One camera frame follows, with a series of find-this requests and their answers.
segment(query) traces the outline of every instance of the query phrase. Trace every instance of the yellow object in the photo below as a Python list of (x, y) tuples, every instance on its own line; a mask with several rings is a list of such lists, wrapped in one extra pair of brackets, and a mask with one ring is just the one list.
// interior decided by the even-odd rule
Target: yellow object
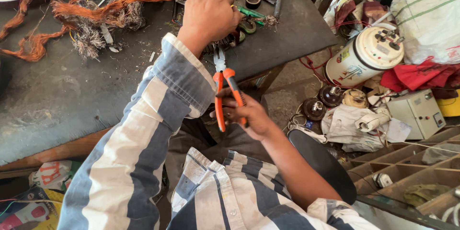
[(452, 99), (437, 99), (437, 105), (444, 117), (460, 116), (460, 89), (457, 89), (459, 97)]

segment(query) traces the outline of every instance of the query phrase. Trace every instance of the workbench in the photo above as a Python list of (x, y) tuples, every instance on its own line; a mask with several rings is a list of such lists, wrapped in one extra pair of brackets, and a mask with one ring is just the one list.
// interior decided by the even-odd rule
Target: workbench
[[(273, 14), (274, 7), (262, 2), (257, 11)], [(244, 0), (236, 4), (243, 6)], [(157, 53), (156, 59), (164, 35), (178, 31), (171, 22), (172, 10), (172, 2), (144, 4), (146, 26), (138, 31), (113, 32), (115, 43), (126, 46), (119, 53), (102, 50), (98, 60), (84, 61), (74, 50), (69, 34), (50, 40), (46, 56), (38, 62), (0, 56), (12, 75), (0, 94), (0, 165), (117, 124), (143, 72), (153, 64), (149, 62), (152, 52)], [(0, 24), (3, 26), (15, 13), (12, 8), (1, 10)], [(0, 46), (17, 50), (17, 42), (38, 23), (34, 33), (52, 33), (61, 28), (48, 4), (43, 4), (31, 8), (25, 23)], [(226, 52), (227, 66), (236, 71), (238, 81), (243, 81), (266, 75), (273, 68), (281, 70), (286, 62), (336, 43), (311, 0), (283, 0), (280, 24), (247, 34), (243, 43)], [(214, 74), (210, 60), (203, 58), (202, 62)], [(276, 74), (265, 79), (265, 89)]]

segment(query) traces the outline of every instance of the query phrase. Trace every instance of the red cloth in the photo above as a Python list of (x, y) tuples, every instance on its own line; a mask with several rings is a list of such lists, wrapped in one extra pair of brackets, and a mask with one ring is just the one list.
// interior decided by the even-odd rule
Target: red cloth
[(385, 71), (380, 85), (396, 92), (446, 85), (456, 87), (460, 85), (460, 64), (444, 65), (427, 60), (420, 65), (396, 65)]

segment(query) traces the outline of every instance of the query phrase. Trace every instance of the pliers jaw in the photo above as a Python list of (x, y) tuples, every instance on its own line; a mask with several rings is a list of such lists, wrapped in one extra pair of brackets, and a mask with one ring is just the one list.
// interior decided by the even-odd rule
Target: pliers jaw
[(218, 44), (213, 44), (214, 46), (214, 65), (216, 66), (216, 72), (222, 72), (227, 68), (225, 53)]

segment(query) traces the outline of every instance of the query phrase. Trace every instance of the wooden shelf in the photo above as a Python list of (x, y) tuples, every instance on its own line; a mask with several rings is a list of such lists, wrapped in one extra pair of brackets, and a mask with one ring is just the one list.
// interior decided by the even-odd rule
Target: wooden shelf
[[(460, 136), (441, 143), (460, 145)], [(440, 143), (423, 142), (424, 145), (433, 146)], [(460, 188), (460, 155), (445, 161), (426, 165), (422, 162), (423, 156), (429, 147), (394, 143), (379, 151), (365, 154), (344, 164), (348, 175), (353, 180), (357, 193), (394, 207), (413, 210), (415, 215), (434, 214), (442, 218), (444, 212), (460, 202), (454, 196), (454, 190)], [(374, 174), (387, 174), (393, 184), (385, 188), (378, 187), (372, 176)], [(439, 184), (452, 188), (434, 199), (418, 206), (415, 212), (404, 199), (404, 192), (413, 185)]]

